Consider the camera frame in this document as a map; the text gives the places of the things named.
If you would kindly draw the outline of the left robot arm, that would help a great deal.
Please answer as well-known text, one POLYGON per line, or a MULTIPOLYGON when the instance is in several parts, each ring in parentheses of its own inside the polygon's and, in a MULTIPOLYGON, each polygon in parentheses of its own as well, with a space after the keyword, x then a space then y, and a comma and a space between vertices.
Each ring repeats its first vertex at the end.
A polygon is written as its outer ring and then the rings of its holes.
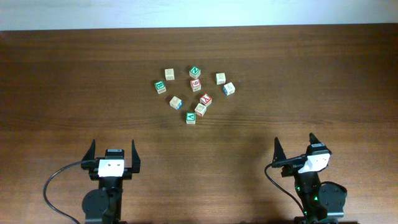
POLYGON ((91 180, 98 181, 98 188, 89 191, 82 201, 85 223, 124 223, 121 219, 123 182, 140 173, 141 168, 135 143, 131 143, 131 167, 125 166, 123 149, 107 149, 103 157, 95 157, 95 149, 93 141, 81 160, 81 168, 88 171, 91 180))

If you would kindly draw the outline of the green V block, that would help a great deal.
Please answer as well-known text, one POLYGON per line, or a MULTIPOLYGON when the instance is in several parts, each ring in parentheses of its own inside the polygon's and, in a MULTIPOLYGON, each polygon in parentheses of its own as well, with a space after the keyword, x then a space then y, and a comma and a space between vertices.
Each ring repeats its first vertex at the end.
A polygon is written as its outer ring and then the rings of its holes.
POLYGON ((196 123, 196 114, 195 113, 187 113, 186 114, 186 123, 187 124, 195 124, 196 123))

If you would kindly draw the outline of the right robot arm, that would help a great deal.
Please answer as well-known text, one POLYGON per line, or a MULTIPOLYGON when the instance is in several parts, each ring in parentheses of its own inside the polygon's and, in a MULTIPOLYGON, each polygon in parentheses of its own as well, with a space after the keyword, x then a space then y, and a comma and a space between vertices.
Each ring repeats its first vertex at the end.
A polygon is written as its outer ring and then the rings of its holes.
POLYGON ((295 179, 295 191, 303 215, 295 217, 295 223, 338 223, 344 216, 347 189, 335 182, 319 179, 318 173, 328 167, 332 152, 313 134, 309 134, 305 154, 290 159, 286 158, 278 138, 274 139, 274 155, 268 165, 281 168, 282 177, 295 179))

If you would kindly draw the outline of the wooden block number 4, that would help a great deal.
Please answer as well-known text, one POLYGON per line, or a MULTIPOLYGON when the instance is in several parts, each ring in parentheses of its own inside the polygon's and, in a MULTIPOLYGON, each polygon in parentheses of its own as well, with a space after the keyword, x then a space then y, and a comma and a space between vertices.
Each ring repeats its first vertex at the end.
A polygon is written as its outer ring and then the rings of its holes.
POLYGON ((217 73, 216 74, 216 84, 222 85, 226 83, 226 75, 225 73, 217 73))

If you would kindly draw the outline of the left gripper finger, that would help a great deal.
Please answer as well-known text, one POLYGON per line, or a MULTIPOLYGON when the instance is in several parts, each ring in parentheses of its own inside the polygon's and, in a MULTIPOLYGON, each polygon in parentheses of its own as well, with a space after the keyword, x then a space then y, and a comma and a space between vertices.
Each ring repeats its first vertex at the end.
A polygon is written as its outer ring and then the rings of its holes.
POLYGON ((136 146, 134 140, 132 140, 132 166, 133 167, 140 167, 141 166, 141 159, 137 153, 136 146))
POLYGON ((86 154, 83 156, 82 162, 87 161, 95 161, 95 148, 96 148, 96 141, 92 140, 89 149, 87 150, 86 154))

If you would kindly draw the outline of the blue sided wooden block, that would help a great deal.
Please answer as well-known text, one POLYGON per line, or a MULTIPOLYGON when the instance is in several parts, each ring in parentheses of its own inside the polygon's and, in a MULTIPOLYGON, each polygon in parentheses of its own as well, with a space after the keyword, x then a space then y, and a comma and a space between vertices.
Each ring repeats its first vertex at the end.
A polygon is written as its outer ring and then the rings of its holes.
POLYGON ((232 82, 229 82, 223 86, 223 91, 226 96, 229 96, 235 92, 235 87, 232 82))

